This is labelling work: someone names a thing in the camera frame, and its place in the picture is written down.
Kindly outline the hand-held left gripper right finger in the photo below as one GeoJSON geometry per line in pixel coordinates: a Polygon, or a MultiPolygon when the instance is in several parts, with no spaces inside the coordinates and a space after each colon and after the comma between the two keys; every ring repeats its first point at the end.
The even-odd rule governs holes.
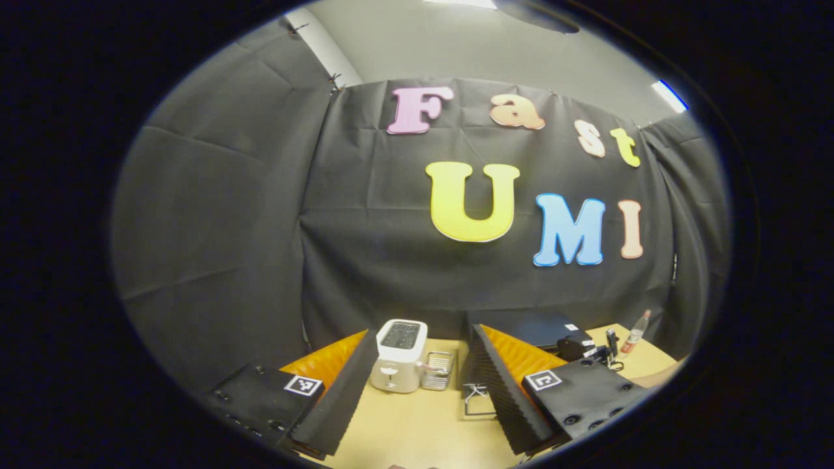
{"type": "Polygon", "coordinates": [[[514,454],[581,439],[649,397],[599,360],[567,362],[485,324],[470,331],[474,371],[514,454]]]}

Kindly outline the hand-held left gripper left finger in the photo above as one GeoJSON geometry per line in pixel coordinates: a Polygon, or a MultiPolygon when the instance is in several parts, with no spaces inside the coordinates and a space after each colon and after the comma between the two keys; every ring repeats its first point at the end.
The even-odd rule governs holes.
{"type": "Polygon", "coordinates": [[[208,409],[262,448],[334,456],[378,358],[362,330],[284,366],[245,365],[206,392],[208,409]]]}

